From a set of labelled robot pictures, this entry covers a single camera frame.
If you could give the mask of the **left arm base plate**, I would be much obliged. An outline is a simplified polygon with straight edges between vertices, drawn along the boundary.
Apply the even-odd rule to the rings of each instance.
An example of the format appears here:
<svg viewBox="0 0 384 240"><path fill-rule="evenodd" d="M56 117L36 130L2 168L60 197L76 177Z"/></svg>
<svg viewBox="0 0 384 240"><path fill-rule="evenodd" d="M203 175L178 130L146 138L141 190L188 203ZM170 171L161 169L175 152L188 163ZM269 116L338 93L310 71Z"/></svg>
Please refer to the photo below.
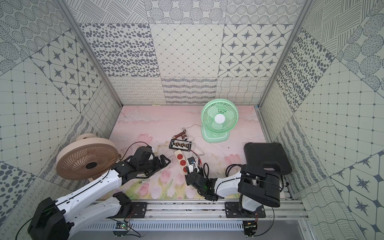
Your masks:
<svg viewBox="0 0 384 240"><path fill-rule="evenodd" d="M121 205L121 209L113 218L143 219L147 212L147 202L132 202Z"/></svg>

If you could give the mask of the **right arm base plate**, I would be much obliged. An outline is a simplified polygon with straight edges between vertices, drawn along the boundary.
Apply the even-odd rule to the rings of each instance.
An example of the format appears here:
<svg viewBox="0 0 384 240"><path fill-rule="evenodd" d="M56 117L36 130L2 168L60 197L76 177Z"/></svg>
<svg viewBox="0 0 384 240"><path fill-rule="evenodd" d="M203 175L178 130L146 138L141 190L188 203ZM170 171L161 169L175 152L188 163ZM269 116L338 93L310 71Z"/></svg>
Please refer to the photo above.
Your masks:
<svg viewBox="0 0 384 240"><path fill-rule="evenodd" d="M258 218L265 218L265 208L263 205L259 205L254 211L249 211L244 209L243 207L240 207L239 202L225 202L225 213L226 218L228 219L240 219L240 218L255 218L258 216Z"/></svg>

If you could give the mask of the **black tool case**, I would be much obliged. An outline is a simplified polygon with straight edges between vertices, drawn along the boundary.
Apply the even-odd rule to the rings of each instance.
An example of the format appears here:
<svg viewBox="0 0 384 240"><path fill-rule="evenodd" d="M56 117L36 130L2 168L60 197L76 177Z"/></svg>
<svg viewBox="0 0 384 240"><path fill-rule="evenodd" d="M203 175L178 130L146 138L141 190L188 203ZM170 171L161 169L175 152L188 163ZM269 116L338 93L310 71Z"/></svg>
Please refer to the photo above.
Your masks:
<svg viewBox="0 0 384 240"><path fill-rule="evenodd" d="M273 169L283 176L292 172L288 157L279 143L246 143L244 152L248 165Z"/></svg>

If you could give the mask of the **dark red clamp tool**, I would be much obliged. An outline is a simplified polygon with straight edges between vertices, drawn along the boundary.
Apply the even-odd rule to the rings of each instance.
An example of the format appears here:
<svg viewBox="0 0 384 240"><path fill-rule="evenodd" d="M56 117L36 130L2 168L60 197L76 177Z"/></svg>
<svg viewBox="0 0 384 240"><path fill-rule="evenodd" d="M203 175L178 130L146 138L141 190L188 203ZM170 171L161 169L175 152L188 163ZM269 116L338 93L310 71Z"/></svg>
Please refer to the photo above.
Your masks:
<svg viewBox="0 0 384 240"><path fill-rule="evenodd" d="M179 134L175 135L173 137L173 139L181 139L183 141L187 141L188 140L188 136L187 136L187 131L184 129L182 130L182 132L180 132Z"/></svg>

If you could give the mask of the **aluminium mounting rail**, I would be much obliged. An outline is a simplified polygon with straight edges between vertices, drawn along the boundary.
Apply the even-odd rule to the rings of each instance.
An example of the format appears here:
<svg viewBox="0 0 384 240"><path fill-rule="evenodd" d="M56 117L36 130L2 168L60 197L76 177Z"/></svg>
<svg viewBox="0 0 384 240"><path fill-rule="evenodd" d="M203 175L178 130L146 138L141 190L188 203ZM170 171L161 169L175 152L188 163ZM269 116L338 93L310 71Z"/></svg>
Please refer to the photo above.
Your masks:
<svg viewBox="0 0 384 240"><path fill-rule="evenodd" d="M227 215L231 212L226 204L234 202L234 199L209 202L202 199L195 200L145 200L145 208L138 208L139 201L133 201L136 208L133 216L128 220L148 221L173 221L173 220L213 220L229 221ZM309 219L307 211L301 201L282 201L279 208L263 207L265 217L258 216L258 220L297 220L306 221Z"/></svg>

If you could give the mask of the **red banana plug leads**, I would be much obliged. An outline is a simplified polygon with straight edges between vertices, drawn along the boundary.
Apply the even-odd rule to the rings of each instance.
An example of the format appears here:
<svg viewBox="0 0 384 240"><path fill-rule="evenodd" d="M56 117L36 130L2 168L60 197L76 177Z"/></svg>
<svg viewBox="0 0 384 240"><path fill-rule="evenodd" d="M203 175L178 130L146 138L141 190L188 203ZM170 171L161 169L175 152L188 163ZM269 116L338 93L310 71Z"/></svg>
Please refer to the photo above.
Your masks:
<svg viewBox="0 0 384 240"><path fill-rule="evenodd" d="M196 152L194 152L192 150L191 150L191 152L194 153L195 156L198 158L199 165L202 165L202 160L201 160L200 156Z"/></svg>

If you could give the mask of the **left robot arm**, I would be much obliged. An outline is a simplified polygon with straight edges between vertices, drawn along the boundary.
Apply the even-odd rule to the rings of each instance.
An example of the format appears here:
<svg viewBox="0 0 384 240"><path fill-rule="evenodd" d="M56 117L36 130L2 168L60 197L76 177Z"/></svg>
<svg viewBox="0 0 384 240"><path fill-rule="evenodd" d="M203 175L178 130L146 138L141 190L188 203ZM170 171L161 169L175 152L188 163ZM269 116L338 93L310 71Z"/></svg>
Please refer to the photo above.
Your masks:
<svg viewBox="0 0 384 240"><path fill-rule="evenodd" d="M33 240L67 240L100 220L129 217L134 207L123 192L98 204L94 201L130 180L148 179L170 163L164 155L155 156L151 147L141 146L134 155L114 164L107 173L77 191L56 200L41 201L27 232Z"/></svg>

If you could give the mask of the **beige desk fan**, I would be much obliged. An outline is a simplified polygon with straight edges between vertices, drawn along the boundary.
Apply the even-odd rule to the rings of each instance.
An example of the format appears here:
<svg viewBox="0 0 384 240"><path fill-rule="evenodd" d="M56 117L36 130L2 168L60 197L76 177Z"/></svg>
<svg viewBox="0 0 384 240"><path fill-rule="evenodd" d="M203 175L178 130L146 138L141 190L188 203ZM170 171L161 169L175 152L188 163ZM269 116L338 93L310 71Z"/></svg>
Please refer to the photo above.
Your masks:
<svg viewBox="0 0 384 240"><path fill-rule="evenodd" d="M118 159L119 153L112 141L95 134L83 134L58 153L56 172L66 180L95 180Z"/></svg>

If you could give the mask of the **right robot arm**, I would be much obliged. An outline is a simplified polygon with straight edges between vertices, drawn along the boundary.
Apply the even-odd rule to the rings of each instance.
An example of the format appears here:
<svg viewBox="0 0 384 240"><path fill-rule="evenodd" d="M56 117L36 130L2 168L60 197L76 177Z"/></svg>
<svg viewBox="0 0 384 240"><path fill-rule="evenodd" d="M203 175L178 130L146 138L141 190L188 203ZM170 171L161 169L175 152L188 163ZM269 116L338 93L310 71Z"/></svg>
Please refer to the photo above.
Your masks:
<svg viewBox="0 0 384 240"><path fill-rule="evenodd" d="M239 172L226 178L209 179L203 171L188 173L185 177L188 186L197 190L205 200L216 202L233 194L240 194L240 207L254 212L261 206L280 207L280 175L243 165Z"/></svg>

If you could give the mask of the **cream power strip red sockets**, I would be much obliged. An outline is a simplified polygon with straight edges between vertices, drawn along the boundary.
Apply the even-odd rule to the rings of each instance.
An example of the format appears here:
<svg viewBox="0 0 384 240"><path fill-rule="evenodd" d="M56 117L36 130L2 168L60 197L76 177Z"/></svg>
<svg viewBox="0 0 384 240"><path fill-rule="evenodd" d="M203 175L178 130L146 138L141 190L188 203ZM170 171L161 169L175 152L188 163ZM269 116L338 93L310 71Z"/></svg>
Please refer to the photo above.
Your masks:
<svg viewBox="0 0 384 240"><path fill-rule="evenodd" d="M182 170L182 173L185 175L189 174L192 165L190 165L189 161L186 159L183 152L181 150L176 150L174 154L178 161L178 165Z"/></svg>

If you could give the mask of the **green desk fan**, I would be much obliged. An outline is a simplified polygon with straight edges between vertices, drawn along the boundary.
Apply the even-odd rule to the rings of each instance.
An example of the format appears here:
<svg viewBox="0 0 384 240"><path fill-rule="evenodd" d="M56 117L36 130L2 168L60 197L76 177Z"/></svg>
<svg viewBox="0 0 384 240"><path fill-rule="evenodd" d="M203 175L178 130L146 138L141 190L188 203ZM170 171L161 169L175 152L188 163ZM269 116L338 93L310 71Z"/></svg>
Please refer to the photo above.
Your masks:
<svg viewBox="0 0 384 240"><path fill-rule="evenodd" d="M237 107L229 100L215 99L208 102L201 112L202 137L208 143L226 141L239 120Z"/></svg>

